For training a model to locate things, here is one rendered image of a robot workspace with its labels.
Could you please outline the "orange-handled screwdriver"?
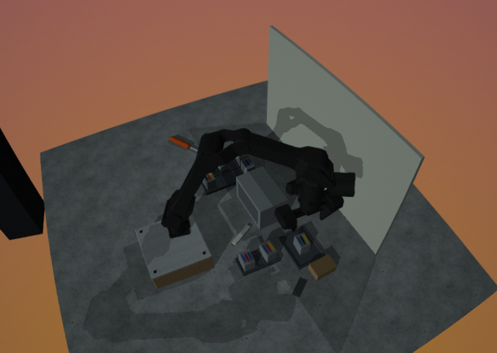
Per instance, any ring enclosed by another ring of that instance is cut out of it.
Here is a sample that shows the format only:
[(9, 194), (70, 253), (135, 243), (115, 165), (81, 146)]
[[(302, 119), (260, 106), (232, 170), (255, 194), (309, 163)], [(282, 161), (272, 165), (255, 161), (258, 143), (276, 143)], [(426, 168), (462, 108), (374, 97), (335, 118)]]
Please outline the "orange-handled screwdriver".
[(187, 148), (187, 149), (192, 148), (192, 149), (194, 149), (195, 151), (198, 151), (196, 148), (191, 147), (191, 145), (190, 145), (189, 143), (185, 142), (184, 140), (179, 140), (179, 139), (178, 139), (178, 138), (176, 138), (176, 137), (170, 137), (170, 141), (171, 141), (171, 142), (173, 142), (173, 143), (175, 143), (175, 144), (178, 144), (178, 145), (180, 145), (180, 146), (182, 146), (182, 147), (185, 147), (185, 148)]

